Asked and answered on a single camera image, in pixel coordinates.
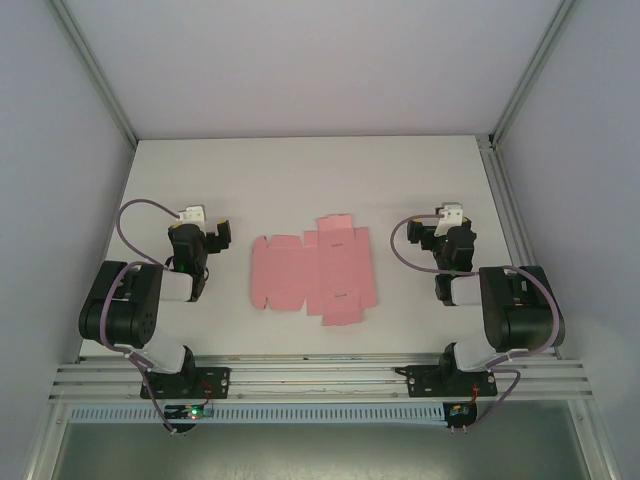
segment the glass panel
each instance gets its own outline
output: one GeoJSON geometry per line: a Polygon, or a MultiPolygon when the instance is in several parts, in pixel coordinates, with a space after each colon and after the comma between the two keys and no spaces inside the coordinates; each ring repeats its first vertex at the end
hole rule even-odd
{"type": "Polygon", "coordinates": [[[415,425],[209,425],[186,438],[160,425],[69,425],[55,478],[585,478],[561,402],[508,403],[467,435],[415,425]]]}

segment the black mounting plate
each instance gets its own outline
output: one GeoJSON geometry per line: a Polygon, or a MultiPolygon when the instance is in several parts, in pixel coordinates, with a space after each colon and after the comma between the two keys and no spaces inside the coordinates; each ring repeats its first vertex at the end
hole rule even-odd
{"type": "MultiPolygon", "coordinates": [[[[158,400],[179,398],[186,400],[204,400],[207,398],[206,390],[208,390],[208,387],[204,386],[202,380],[211,386],[209,397],[212,400],[224,400],[229,393],[231,369],[227,367],[196,367],[197,378],[195,387],[186,395],[180,390],[163,385],[162,379],[165,375],[166,374],[154,372],[147,373],[149,385],[151,385],[154,397],[158,400]]],[[[145,400],[150,398],[149,392],[144,384],[142,384],[142,388],[140,389],[140,398],[144,398],[145,400]]]]}
{"type": "Polygon", "coordinates": [[[495,397],[498,394],[495,377],[489,372],[457,372],[447,382],[442,381],[438,365],[409,365],[396,368],[395,372],[407,377],[410,397],[469,397],[474,384],[479,397],[495,397]]]}

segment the wire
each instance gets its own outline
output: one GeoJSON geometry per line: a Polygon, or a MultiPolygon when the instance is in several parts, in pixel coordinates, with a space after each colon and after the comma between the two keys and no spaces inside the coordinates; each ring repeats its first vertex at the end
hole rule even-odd
{"type": "Polygon", "coordinates": [[[140,372],[140,375],[142,375],[142,382],[144,383],[145,387],[147,387],[147,391],[149,392],[149,398],[151,399],[151,403],[153,403],[153,406],[156,409],[156,412],[158,412],[158,415],[164,422],[165,426],[169,429],[169,431],[171,432],[171,435],[173,435],[175,432],[177,432],[177,430],[173,427],[173,425],[171,425],[171,423],[169,423],[169,420],[167,420],[167,418],[164,416],[162,409],[158,405],[158,401],[153,395],[153,390],[151,389],[151,385],[149,384],[149,379],[147,378],[147,375],[145,373],[146,369],[153,367],[153,363],[151,363],[146,358],[140,356],[138,353],[134,352],[133,349],[115,347],[109,342],[109,339],[107,338],[107,316],[109,314],[109,307],[111,306],[111,302],[113,301],[113,296],[116,293],[116,289],[120,286],[120,282],[122,281],[124,276],[127,274],[127,272],[129,272],[129,270],[141,265],[146,265],[146,264],[144,262],[131,262],[127,264],[122,270],[120,270],[118,275],[116,275],[116,278],[113,280],[113,283],[111,284],[111,288],[109,288],[109,292],[107,293],[107,296],[104,299],[104,303],[102,305],[102,311],[100,312],[100,342],[109,350],[112,350],[114,352],[124,353],[127,360],[129,360],[138,369],[138,371],[140,372]]]}
{"type": "Polygon", "coordinates": [[[133,200],[129,200],[122,207],[120,207],[120,210],[118,210],[118,215],[116,216],[116,231],[118,232],[118,236],[120,237],[120,240],[122,240],[122,243],[124,243],[127,247],[129,247],[129,249],[132,252],[137,253],[142,258],[150,261],[151,263],[155,263],[156,265],[162,265],[165,269],[168,269],[169,268],[168,266],[163,265],[161,262],[159,262],[155,258],[150,257],[149,255],[143,253],[142,251],[140,251],[136,247],[134,247],[133,244],[129,240],[127,240],[125,238],[124,233],[122,233],[122,228],[120,226],[120,220],[122,218],[122,214],[124,213],[124,211],[127,208],[129,208],[131,205],[133,205],[135,203],[147,203],[149,205],[153,205],[154,207],[159,208],[160,210],[168,213],[169,215],[171,215],[172,217],[175,217],[175,218],[180,218],[180,215],[178,215],[177,213],[175,213],[172,210],[169,210],[164,205],[161,205],[158,202],[154,202],[153,200],[149,200],[148,198],[134,198],[133,200]]]}
{"type": "Polygon", "coordinates": [[[493,370],[493,373],[513,373],[516,376],[516,378],[513,379],[513,383],[511,383],[509,388],[507,388],[504,391],[504,393],[502,395],[500,395],[500,398],[498,400],[496,400],[496,403],[494,403],[486,412],[484,412],[484,415],[482,415],[475,422],[473,422],[471,425],[469,425],[466,428],[467,430],[473,430],[474,428],[477,428],[478,425],[482,425],[482,423],[486,422],[489,417],[495,415],[496,411],[504,403],[504,401],[507,399],[507,397],[509,395],[511,395],[511,392],[513,392],[513,390],[516,388],[516,386],[520,382],[520,378],[522,377],[522,374],[520,373],[520,370],[515,369],[515,368],[495,369],[495,370],[493,370]]]}
{"type": "Polygon", "coordinates": [[[200,405],[201,408],[204,408],[209,403],[209,400],[211,400],[211,391],[213,389],[211,388],[211,385],[209,385],[205,381],[204,378],[201,380],[201,382],[202,382],[202,385],[204,385],[204,387],[207,389],[207,390],[205,390],[205,392],[207,393],[207,399],[205,400],[205,402],[202,405],[200,405]]]}
{"type": "Polygon", "coordinates": [[[411,220],[416,220],[418,218],[442,218],[442,217],[443,216],[439,214],[426,213],[422,215],[411,215],[410,217],[405,218],[400,223],[398,223],[395,227],[393,227],[393,230],[391,231],[391,238],[389,239],[389,243],[391,245],[391,251],[396,256],[396,258],[400,260],[402,263],[404,263],[407,267],[413,268],[414,270],[418,270],[419,272],[435,273],[435,274],[444,273],[446,275],[457,275],[458,277],[472,277],[474,275],[477,275],[478,272],[458,272],[456,270],[438,270],[436,268],[421,267],[419,265],[411,263],[409,260],[405,259],[398,252],[398,249],[396,248],[396,233],[398,233],[398,230],[402,225],[410,222],[411,220]]]}
{"type": "Polygon", "coordinates": [[[467,405],[467,408],[471,408],[476,404],[476,400],[478,399],[478,391],[478,385],[474,383],[471,387],[471,401],[469,402],[469,405],[467,405]]]}
{"type": "MultiPolygon", "coordinates": [[[[419,265],[415,265],[409,262],[404,257],[402,257],[402,255],[400,255],[400,253],[398,252],[395,246],[396,233],[398,232],[398,230],[402,225],[404,225],[405,223],[411,220],[418,219],[418,218],[442,218],[442,215],[438,215],[438,214],[412,215],[410,217],[405,218],[401,222],[399,222],[393,228],[393,230],[391,231],[391,237],[389,239],[389,243],[391,245],[391,251],[393,251],[394,255],[398,260],[400,260],[407,267],[413,268],[414,270],[418,270],[419,272],[467,276],[467,277],[478,275],[479,272],[458,272],[455,270],[438,270],[434,268],[421,267],[419,265]]],[[[560,311],[558,310],[558,304],[556,303],[555,298],[553,298],[553,295],[551,295],[551,292],[547,289],[547,287],[545,287],[540,280],[538,280],[536,277],[531,275],[526,270],[523,270],[522,268],[514,267],[513,265],[503,265],[500,268],[511,270],[518,273],[519,275],[522,275],[524,278],[529,280],[540,291],[540,293],[542,293],[542,296],[545,298],[545,300],[549,304],[549,307],[551,308],[551,317],[552,317],[553,325],[551,327],[551,334],[549,335],[549,338],[547,339],[546,342],[544,342],[538,348],[535,348],[533,350],[527,350],[524,352],[514,352],[512,354],[504,354],[500,357],[497,357],[491,360],[485,365],[485,368],[488,371],[492,371],[493,373],[513,373],[516,377],[513,380],[513,383],[509,386],[509,388],[507,388],[507,390],[505,390],[505,392],[500,396],[500,398],[484,413],[482,417],[480,417],[473,424],[471,424],[467,428],[467,430],[477,427],[479,424],[482,424],[487,418],[494,415],[496,410],[500,408],[500,406],[504,403],[506,398],[509,395],[511,395],[511,392],[513,392],[513,390],[516,388],[516,386],[520,382],[520,378],[522,377],[522,375],[520,374],[519,370],[515,368],[494,369],[493,367],[500,365],[501,363],[504,363],[507,360],[510,360],[511,358],[514,358],[514,357],[530,357],[532,355],[537,355],[538,353],[544,352],[547,348],[549,348],[555,343],[556,338],[558,337],[558,332],[560,331],[560,311]]]]}

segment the white wall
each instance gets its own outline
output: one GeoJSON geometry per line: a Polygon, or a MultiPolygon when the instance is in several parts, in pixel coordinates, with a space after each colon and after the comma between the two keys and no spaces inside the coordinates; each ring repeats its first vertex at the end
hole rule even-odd
{"type": "Polygon", "coordinates": [[[504,144],[626,478],[640,410],[640,3],[583,0],[504,144]]]}
{"type": "Polygon", "coordinates": [[[141,139],[489,133],[558,0],[67,0],[141,139]]]}
{"type": "Polygon", "coordinates": [[[0,478],[18,479],[131,153],[44,1],[5,2],[0,63],[0,478]]]}

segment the white table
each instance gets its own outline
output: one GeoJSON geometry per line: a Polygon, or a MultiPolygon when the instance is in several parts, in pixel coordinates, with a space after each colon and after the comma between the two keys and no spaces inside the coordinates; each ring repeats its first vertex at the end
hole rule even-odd
{"type": "MultiPolygon", "coordinates": [[[[209,225],[229,219],[229,250],[209,256],[211,277],[196,303],[161,302],[158,325],[196,355],[441,352],[482,328],[480,307],[445,307],[433,275],[398,262],[392,227],[412,214],[461,202],[478,234],[474,266],[509,263],[484,167],[472,136],[341,137],[143,141],[123,202],[146,197],[174,211],[204,204],[209,225]],[[315,220],[350,213],[370,229],[378,306],[364,322],[322,327],[321,317],[259,311],[249,298],[251,244],[260,235],[297,234],[315,220]]],[[[145,253],[171,255],[172,218],[148,205],[124,215],[125,235],[145,253]]],[[[430,252],[398,236],[401,253],[435,266],[430,252]]],[[[114,235],[108,259],[139,258],[114,235]]],[[[83,356],[111,352],[84,342],[83,356]]]]}

